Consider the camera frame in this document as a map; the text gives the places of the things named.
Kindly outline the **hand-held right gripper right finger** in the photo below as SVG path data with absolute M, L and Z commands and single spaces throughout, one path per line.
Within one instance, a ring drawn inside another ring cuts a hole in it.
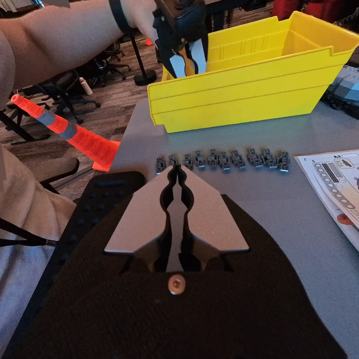
M 181 200 L 186 206 L 179 260 L 184 271 L 201 271 L 212 258 L 249 251 L 218 190 L 179 166 Z

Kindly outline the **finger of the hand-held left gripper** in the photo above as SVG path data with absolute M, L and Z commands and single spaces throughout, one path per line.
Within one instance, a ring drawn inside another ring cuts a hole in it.
M 186 77 L 186 64 L 183 51 L 164 50 L 163 65 L 173 78 Z
M 195 74 L 205 73 L 208 62 L 208 39 L 189 42 L 188 58 L 192 61 Z

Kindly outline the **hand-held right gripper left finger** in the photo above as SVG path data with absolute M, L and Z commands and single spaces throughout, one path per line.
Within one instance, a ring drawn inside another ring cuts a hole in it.
M 142 259 L 150 271 L 165 272 L 172 245 L 168 207 L 176 181 L 177 165 L 172 165 L 132 195 L 106 253 L 130 255 Z

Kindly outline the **yellow storage bin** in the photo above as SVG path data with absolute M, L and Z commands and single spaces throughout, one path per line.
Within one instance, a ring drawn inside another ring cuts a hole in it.
M 207 72 L 148 85 L 168 133 L 309 114 L 358 47 L 358 34 L 294 11 L 209 34 Z

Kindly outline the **row of grey connector bricks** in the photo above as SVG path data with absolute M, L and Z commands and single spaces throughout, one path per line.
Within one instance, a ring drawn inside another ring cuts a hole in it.
M 266 167 L 268 169 L 278 169 L 280 172 L 288 173 L 290 168 L 290 157 L 288 152 L 282 151 L 278 157 L 274 157 L 269 149 L 263 149 L 259 155 L 254 149 L 248 149 L 248 162 L 254 168 Z M 167 167 L 179 165 L 179 160 L 175 155 L 169 155 L 165 161 L 163 157 L 158 157 L 155 161 L 155 173 L 158 175 Z M 200 150 L 196 150 L 194 156 L 190 153 L 184 154 L 182 166 L 192 170 L 194 166 L 199 169 L 209 167 L 211 170 L 220 168 L 224 172 L 229 172 L 232 167 L 238 170 L 247 168 L 246 160 L 237 150 L 227 154 L 226 151 L 218 152 L 216 149 L 210 149 L 209 155 L 205 157 Z

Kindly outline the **person's left forearm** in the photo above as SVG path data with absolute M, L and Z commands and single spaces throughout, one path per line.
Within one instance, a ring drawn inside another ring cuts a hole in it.
M 12 53 L 11 90 L 80 66 L 123 36 L 109 1 L 78 1 L 70 8 L 47 6 L 2 19 L 1 31 Z

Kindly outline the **person's left hand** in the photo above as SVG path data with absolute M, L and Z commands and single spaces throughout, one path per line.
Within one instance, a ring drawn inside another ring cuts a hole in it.
M 137 28 L 153 44 L 158 39 L 157 31 L 153 28 L 153 11 L 156 4 L 153 0 L 121 0 L 121 6 L 127 23 L 131 28 Z

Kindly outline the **black round-base stand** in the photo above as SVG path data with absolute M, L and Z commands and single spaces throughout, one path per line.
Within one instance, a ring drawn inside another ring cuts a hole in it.
M 157 74 L 155 70 L 145 70 L 134 35 L 130 33 L 129 36 L 141 70 L 141 73 L 134 76 L 134 82 L 137 86 L 147 86 L 150 83 L 155 82 L 155 80 L 157 79 Z

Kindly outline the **black office chair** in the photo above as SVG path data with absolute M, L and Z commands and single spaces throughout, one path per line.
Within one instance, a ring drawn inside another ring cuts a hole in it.
M 128 68 L 128 71 L 132 71 L 129 65 L 120 63 L 120 58 L 118 55 L 124 56 L 123 51 L 120 49 L 120 44 L 118 42 L 112 43 L 109 47 L 99 53 L 97 56 L 93 58 L 99 68 L 102 70 L 102 75 L 100 77 L 100 83 L 102 87 L 105 87 L 105 80 L 107 78 L 108 73 L 115 74 L 118 73 L 121 75 L 122 80 L 126 80 L 125 75 L 119 70 L 119 68 Z M 110 63 L 110 59 L 115 57 L 118 64 Z
M 70 90 L 77 84 L 80 84 L 80 76 L 72 69 L 38 83 L 36 87 L 41 93 L 53 99 L 53 105 L 56 106 L 55 114 L 62 116 L 64 109 L 68 108 L 74 120 L 82 124 L 83 120 L 77 117 L 73 105 L 93 103 L 96 108 L 100 108 L 101 104 L 94 100 L 85 100 L 81 95 L 71 96 Z

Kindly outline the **white bottle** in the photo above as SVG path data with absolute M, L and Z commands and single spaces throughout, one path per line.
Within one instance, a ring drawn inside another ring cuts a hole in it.
M 87 81 L 83 78 L 83 77 L 79 77 L 79 82 L 81 84 L 81 86 L 83 87 L 84 91 L 86 92 L 87 95 L 92 95 L 93 91 L 91 89 L 91 87 L 89 86 L 89 84 L 87 83 Z

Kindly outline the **orange traffic cone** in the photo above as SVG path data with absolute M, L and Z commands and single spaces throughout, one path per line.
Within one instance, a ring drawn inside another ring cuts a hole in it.
M 20 95 L 13 95 L 11 101 L 93 160 L 93 169 L 110 171 L 120 146 L 119 141 L 107 140 L 59 115 L 48 112 Z

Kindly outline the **red bag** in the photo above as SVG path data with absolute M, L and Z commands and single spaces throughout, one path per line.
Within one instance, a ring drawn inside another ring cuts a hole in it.
M 278 20 L 288 19 L 298 9 L 300 2 L 300 0 L 275 0 L 271 15 L 276 16 Z
M 352 15 L 358 6 L 358 0 L 313 0 L 306 4 L 302 12 L 334 23 Z

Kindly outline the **black mesh chair part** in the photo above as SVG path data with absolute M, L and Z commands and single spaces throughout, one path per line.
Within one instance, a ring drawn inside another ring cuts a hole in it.
M 30 171 L 48 191 L 59 194 L 50 183 L 75 174 L 80 162 L 77 158 L 58 158 L 30 167 Z

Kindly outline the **open instruction booklet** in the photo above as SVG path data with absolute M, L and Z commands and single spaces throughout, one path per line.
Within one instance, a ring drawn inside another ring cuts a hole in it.
M 295 157 L 325 208 L 359 250 L 359 150 Z

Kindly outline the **grey toy battery hub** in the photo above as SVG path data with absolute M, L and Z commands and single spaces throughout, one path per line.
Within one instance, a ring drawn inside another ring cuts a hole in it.
M 344 65 L 325 91 L 323 98 L 334 98 L 355 106 L 359 105 L 359 69 Z

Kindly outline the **black table leg frame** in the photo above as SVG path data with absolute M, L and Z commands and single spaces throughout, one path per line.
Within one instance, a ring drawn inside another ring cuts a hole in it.
M 28 132 L 26 132 L 20 125 L 15 123 L 9 116 L 7 116 L 3 111 L 0 111 L 0 120 L 6 126 L 9 127 L 11 131 L 15 132 L 18 136 L 21 137 L 20 140 L 11 142 L 11 145 L 18 145 L 28 142 L 42 141 L 50 138 L 50 134 L 44 134 L 40 136 L 33 137 Z

